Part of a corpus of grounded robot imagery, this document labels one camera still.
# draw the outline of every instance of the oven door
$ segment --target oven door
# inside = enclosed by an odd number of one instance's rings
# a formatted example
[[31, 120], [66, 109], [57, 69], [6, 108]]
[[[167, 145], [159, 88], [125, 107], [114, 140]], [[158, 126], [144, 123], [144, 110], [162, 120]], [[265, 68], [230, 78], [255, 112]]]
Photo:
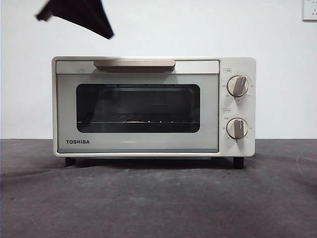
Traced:
[[58, 153], [218, 152], [218, 61], [58, 61], [56, 82]]

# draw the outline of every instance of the oven foot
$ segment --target oven foot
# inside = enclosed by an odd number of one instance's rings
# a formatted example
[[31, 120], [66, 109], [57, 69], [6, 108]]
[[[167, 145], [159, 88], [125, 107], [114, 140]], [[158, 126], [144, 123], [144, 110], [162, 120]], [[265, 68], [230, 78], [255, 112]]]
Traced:
[[76, 163], [76, 159], [65, 157], [65, 167], [74, 165]]
[[233, 168], [243, 169], [244, 157], [233, 157]]

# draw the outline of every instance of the glass window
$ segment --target glass window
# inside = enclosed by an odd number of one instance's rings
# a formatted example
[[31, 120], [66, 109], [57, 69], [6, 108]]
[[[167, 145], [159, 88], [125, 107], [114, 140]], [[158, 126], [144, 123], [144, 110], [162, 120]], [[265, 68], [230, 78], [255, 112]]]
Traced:
[[200, 127], [196, 84], [80, 84], [82, 133], [194, 133]]

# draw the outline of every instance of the temperature knob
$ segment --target temperature knob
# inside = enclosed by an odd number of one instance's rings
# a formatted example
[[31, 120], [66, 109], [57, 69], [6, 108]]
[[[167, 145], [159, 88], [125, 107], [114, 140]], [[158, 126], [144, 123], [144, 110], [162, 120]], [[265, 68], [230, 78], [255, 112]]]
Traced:
[[248, 125], [244, 120], [235, 118], [228, 122], [227, 132], [233, 139], [242, 139], [248, 133]]
[[244, 76], [234, 76], [227, 84], [228, 92], [234, 97], [241, 97], [248, 91], [249, 83]]

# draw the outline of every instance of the white toaster oven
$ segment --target white toaster oven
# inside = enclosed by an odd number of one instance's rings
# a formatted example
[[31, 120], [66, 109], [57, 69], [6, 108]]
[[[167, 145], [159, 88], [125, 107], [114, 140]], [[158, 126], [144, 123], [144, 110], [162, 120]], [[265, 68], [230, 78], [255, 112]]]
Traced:
[[250, 57], [55, 57], [53, 151], [66, 157], [255, 152]]

